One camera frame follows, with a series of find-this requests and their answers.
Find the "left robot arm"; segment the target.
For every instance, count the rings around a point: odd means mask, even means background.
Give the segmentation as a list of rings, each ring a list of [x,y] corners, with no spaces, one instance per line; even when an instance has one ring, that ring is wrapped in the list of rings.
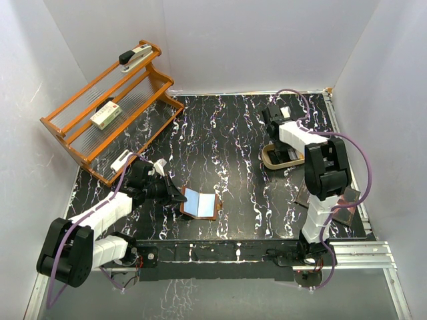
[[[117,190],[71,219],[57,218],[49,226],[36,263],[38,273],[79,287],[89,273],[110,262],[124,266],[137,260],[136,240],[124,233],[102,234],[149,200],[163,206],[186,202],[164,171],[165,159],[136,161]]]

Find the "brown leather card holder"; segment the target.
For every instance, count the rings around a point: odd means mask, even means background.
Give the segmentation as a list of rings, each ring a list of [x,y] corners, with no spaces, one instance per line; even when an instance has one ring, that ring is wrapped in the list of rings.
[[[183,195],[187,201],[180,205],[180,212],[192,219],[216,220],[222,209],[222,202],[216,193],[200,193],[183,187]]]

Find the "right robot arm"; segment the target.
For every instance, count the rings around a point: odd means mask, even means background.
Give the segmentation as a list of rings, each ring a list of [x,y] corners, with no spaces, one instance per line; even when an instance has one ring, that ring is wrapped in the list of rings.
[[[306,221],[298,239],[298,259],[316,262],[330,248],[329,228],[334,207],[351,183],[345,143],[302,127],[287,107],[262,110],[266,132],[278,147],[289,146],[304,156],[304,181],[309,192]]]

